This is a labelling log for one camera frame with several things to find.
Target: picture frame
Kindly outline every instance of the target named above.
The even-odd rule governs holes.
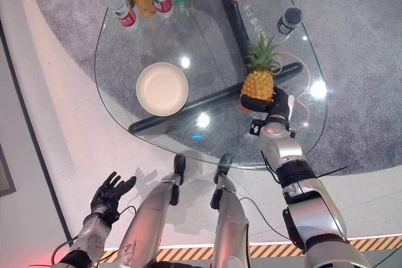
[[[6,157],[0,144],[0,197],[16,192],[14,181],[9,171]]]

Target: pineapple leaf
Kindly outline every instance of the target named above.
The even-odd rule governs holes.
[[[273,44],[273,38],[270,38],[265,43],[262,34],[259,34],[259,41],[256,44],[250,43],[250,52],[245,58],[249,59],[246,65],[248,72],[257,71],[270,71],[272,66],[278,64],[274,57],[278,54],[274,49],[278,45]]]

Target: glass tabletop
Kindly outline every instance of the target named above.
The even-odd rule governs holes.
[[[327,99],[304,24],[290,35],[278,32],[278,20],[292,6],[292,0],[185,0],[174,3],[169,18],[144,19],[137,13],[134,29],[106,12],[95,54],[95,79],[106,109],[130,133],[174,153],[215,164],[231,153],[234,167],[265,168],[258,138],[249,130],[253,119],[266,114],[243,111],[239,91],[249,41],[273,37],[284,66],[275,85],[296,98],[290,127],[308,153],[323,131]],[[139,74],[156,62],[174,64],[188,81],[187,103],[169,117],[153,117],[136,96]],[[298,68],[285,75],[285,67],[295,62]]]

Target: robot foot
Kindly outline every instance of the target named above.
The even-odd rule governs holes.
[[[218,184],[218,178],[220,175],[227,175],[229,170],[230,170],[230,165],[233,162],[233,156],[230,155],[229,153],[224,154],[218,164],[218,168],[216,169],[216,173],[214,176],[214,183],[217,185]]]

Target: hazard stripe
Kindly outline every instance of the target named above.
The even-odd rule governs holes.
[[[353,238],[349,239],[349,243],[359,251],[373,251],[395,249],[402,246],[402,235],[384,235],[375,237]],[[302,255],[303,251],[291,244],[290,242],[273,242],[266,244],[251,244],[250,258],[264,257],[297,257]],[[102,259],[110,256],[101,262],[115,262],[117,260],[117,252],[111,255],[113,251],[104,252]],[[210,245],[186,245],[164,247],[157,253],[157,261],[177,261],[177,260],[210,260],[213,258],[214,248]]]

